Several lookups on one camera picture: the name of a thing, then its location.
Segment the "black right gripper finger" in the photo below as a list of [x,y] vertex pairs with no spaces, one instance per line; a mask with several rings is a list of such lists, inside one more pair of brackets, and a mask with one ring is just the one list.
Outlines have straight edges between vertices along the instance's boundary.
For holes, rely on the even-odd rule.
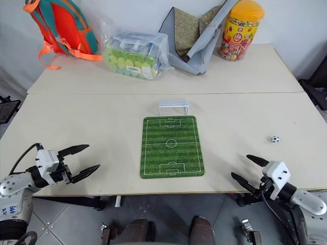
[[236,180],[242,187],[248,190],[255,198],[259,197],[259,190],[249,184],[249,182],[242,176],[231,172],[231,177]]
[[246,158],[248,158],[249,160],[251,160],[252,162],[254,162],[255,164],[257,164],[260,167],[266,167],[269,163],[269,161],[267,161],[261,157],[250,155],[250,154],[246,155]]

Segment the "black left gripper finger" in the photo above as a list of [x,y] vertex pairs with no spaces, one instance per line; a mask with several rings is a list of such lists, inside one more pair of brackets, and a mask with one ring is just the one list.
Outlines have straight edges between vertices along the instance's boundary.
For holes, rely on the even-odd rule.
[[74,145],[59,151],[59,156],[64,158],[68,155],[74,155],[88,148],[89,144]]
[[75,175],[75,176],[72,176],[72,175],[69,175],[68,176],[68,180],[70,183],[77,183],[85,178],[87,178],[88,176],[90,176],[92,173],[94,173],[98,168],[100,167],[100,165],[94,165],[94,166],[91,166],[89,168],[86,168],[82,171],[79,172],[79,174]]

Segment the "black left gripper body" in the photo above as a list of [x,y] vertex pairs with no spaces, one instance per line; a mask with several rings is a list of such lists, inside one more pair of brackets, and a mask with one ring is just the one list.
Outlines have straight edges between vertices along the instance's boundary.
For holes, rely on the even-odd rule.
[[72,176],[69,167],[64,163],[64,156],[61,152],[58,152],[58,166],[53,172],[50,173],[52,180],[57,183],[64,181],[66,184],[70,183],[70,177]]

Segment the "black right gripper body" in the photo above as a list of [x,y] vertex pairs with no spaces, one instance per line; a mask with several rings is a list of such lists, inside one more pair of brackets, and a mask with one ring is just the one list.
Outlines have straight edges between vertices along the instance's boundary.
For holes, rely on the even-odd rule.
[[274,190],[273,183],[270,177],[262,176],[261,183],[259,188],[255,191],[254,197],[258,199],[263,193],[266,198],[270,198]]

